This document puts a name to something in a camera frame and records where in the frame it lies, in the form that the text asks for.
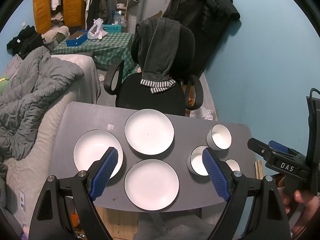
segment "desk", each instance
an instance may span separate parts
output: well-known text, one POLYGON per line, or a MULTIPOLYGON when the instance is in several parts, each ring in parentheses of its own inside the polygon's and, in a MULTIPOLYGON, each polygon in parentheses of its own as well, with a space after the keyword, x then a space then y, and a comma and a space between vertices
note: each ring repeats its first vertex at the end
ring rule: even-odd
POLYGON ((78 47, 67 47, 65 41, 53 50, 53 54, 75 54, 77 52, 93 52, 93 61, 97 69, 107 71, 108 66, 116 60, 124 60, 124 80, 134 73, 135 63, 131 58, 132 33, 108 33, 102 40, 86 40, 78 47))
MULTIPOLYGON (((161 212, 196 209, 223 202, 209 177, 192 174, 187 168, 187 158, 191 151, 197 146, 207 145, 206 135, 218 122, 166 114, 174 127, 174 140, 165 152, 150 156, 133 150, 125 138, 125 123, 134 112, 136 110, 79 102, 69 103, 55 138, 49 174, 56 175, 58 179, 77 174, 78 170, 73 159, 74 146, 84 133, 99 129, 109 131, 119 140, 124 161, 120 171, 109 180, 102 196, 96 199, 94 203, 96 206, 144 212, 127 197, 124 178, 135 163, 148 158, 169 163, 179 177, 180 188, 175 201, 161 212), (109 124, 113 125, 112 130, 107 130, 109 124)), ((229 149, 216 152, 218 157, 221 160, 236 160, 245 176, 255 178, 255 154, 247 147, 247 141, 251 138, 249 128, 241 124, 221 123, 229 129, 232 143, 229 149)))

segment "black jacket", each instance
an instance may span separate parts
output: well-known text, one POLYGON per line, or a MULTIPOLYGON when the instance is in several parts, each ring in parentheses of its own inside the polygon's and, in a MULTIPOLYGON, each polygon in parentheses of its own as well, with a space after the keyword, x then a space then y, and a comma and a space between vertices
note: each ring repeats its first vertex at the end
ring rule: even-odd
POLYGON ((87 17, 87 30, 93 26, 94 20, 99 18, 100 0, 92 0, 87 17))
POLYGON ((194 63, 186 73, 198 75, 231 20, 240 18, 233 0, 171 0, 163 17, 189 28, 196 41, 194 63))
POLYGON ((117 9, 115 0, 100 0, 99 18, 103 20, 103 24, 112 24, 113 16, 117 9))
POLYGON ((18 54, 22 59, 34 49, 43 46, 41 34, 36 32, 34 26, 27 26, 21 30, 17 37, 14 37, 7 44, 7 49, 12 50, 12 54, 18 54))

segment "gray comforter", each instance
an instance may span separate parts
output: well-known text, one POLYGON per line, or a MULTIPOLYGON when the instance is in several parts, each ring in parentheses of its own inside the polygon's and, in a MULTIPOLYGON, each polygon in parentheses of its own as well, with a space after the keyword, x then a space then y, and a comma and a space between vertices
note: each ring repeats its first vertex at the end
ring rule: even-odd
POLYGON ((0 96, 0 205, 5 206, 4 158, 25 158, 31 151, 41 116, 50 103, 84 76, 83 70, 69 61, 51 58, 39 47, 21 63, 17 77, 0 96))

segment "finger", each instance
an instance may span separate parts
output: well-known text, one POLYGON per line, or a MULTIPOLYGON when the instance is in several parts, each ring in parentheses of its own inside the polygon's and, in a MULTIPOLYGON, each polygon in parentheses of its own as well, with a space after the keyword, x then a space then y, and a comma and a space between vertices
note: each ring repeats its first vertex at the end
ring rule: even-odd
POLYGON ((282 203, 286 206, 289 204, 289 197, 288 195, 284 192, 284 187, 278 188, 280 197, 282 199, 282 203))
POLYGON ((284 177, 279 181, 278 187, 284 187, 284 177))
POLYGON ((296 190, 294 193, 294 199, 298 203, 305 205, 305 211, 299 218, 295 226, 292 228, 292 232, 298 234, 310 221, 319 207, 318 197, 312 195, 308 191, 296 190))
POLYGON ((290 207, 285 206, 284 210, 285 210, 285 213, 288 214, 290 212, 290 207))

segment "green pillow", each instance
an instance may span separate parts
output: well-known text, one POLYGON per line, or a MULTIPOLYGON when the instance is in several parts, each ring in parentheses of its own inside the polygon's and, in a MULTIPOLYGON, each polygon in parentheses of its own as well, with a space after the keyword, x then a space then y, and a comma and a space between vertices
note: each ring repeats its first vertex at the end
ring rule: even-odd
POLYGON ((10 85, 11 80, 8 75, 2 75, 0 77, 0 95, 2 95, 4 89, 10 85))

